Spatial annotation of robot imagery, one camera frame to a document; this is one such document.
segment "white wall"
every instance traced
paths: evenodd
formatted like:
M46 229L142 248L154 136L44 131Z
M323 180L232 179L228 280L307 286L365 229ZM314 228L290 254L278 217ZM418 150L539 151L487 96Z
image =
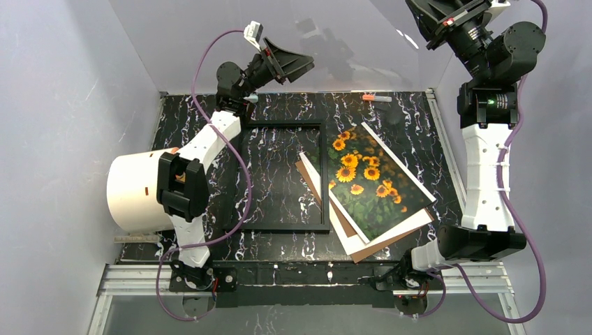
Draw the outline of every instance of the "white wall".
M158 90L171 94L189 92L201 54L215 36L243 29L251 20L261 22L263 36L279 47L303 52L295 23L311 18L319 29L331 29L354 54L344 59L355 69L351 79L336 80L328 73L326 65L334 61L323 57L339 58L339 52L324 50L324 45L314 50L316 68L310 73L295 83L282 87L273 82L260 91L423 90L439 82L450 58L424 50L426 43L402 0L110 2ZM245 68L255 52L241 34L225 37L206 58L197 91L215 92L218 66L234 61ZM420 68L420 61L437 70Z
M2 0L0 45L0 334L86 334L107 172L149 148L158 91L107 0Z
M592 45L589 1L546 0L549 8L547 44L529 75L522 105L525 124L512 145L512 203L542 252L547 269L547 302L541 314L526 323L529 334L590 334L592 294L586 281L592 273ZM493 22L502 32L517 21L541 23L530 1L514 3ZM463 176L466 154L458 130L456 96L470 77L453 59L438 86L437 97L448 137ZM538 272L528 248L504 260L522 315L538 297Z

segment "black bracket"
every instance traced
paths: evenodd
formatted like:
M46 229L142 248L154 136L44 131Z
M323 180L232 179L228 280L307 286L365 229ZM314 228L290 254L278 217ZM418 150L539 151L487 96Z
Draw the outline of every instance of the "black bracket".
M480 225L477 230L442 224L438 229L438 249L446 260L490 262L526 248L523 234L508 228L507 232L490 232Z
M478 124L507 124L513 129L518 124L518 86L490 85L472 87L465 83L459 90L457 111L461 116L461 128Z
M162 154L158 160L156 201L163 205L165 213L191 222L205 213L208 199L205 171L198 159L190 161L179 153Z

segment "black clamp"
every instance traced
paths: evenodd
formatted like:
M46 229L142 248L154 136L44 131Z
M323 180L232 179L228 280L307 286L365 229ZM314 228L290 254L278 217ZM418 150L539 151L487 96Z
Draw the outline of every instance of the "black clamp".
M191 222L205 213L209 190L205 170L200 160L182 158L178 153L165 152L158 160L156 201L165 213Z

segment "glass panel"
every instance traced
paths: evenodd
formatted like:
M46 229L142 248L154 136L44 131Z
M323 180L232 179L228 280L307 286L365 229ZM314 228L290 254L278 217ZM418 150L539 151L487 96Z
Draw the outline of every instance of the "glass panel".
M440 295L429 295L429 307ZM497 294L482 295L502 313ZM164 297L184 315L181 297ZM185 301L188 313L206 311L209 299ZM396 309L370 306L244 306L219 308L199 322L176 321L155 297L113 297L105 334L509 334L508 326L483 311L470 295L448 295L441 309L418 321Z

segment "white paper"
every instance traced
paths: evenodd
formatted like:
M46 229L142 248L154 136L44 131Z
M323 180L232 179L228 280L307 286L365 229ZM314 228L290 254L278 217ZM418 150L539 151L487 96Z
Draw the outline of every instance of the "white paper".
M313 182L313 185L310 185L309 187L314 187L316 190L320 190L320 175L315 170L315 168L312 166L311 162L309 161L309 159L306 157L306 155L304 153L302 153L302 152L300 153L300 158L302 159L302 162L304 163L306 171L309 173L311 181ZM333 195L333 192L331 192L331 190L329 190L329 197L331 198L331 200L333 200L333 203L337 207L339 207L339 201L337 201L337 199L335 198L335 196ZM351 220L351 217L349 217L349 215L346 215L347 214L346 211L342 210L342 214L348 219L348 221ZM333 228L335 229L335 232L337 233L337 236L339 237L339 241L341 241L341 244L343 245L343 249L346 251L347 255L352 255L352 254L354 254L358 251L364 250L370 246L375 246L376 244L381 244L384 241L387 241L393 237L403 235L407 232L418 229L419 227L422 227L423 225L426 225L431 222L431 217L428 215L427 211L422 210L422 211L419 211L419 212L413 214L412 216L410 216L409 218L407 218L405 221L401 222L400 224L396 225L395 227L391 228L386 233L384 233L381 236L374 239L372 242L367 243L359 235L354 235L352 237L348 237L345 230L343 230L343 227L341 226L341 222L339 221L339 218L337 217L337 214L335 213L333 206L329 206L329 219L331 220L331 224L333 225Z

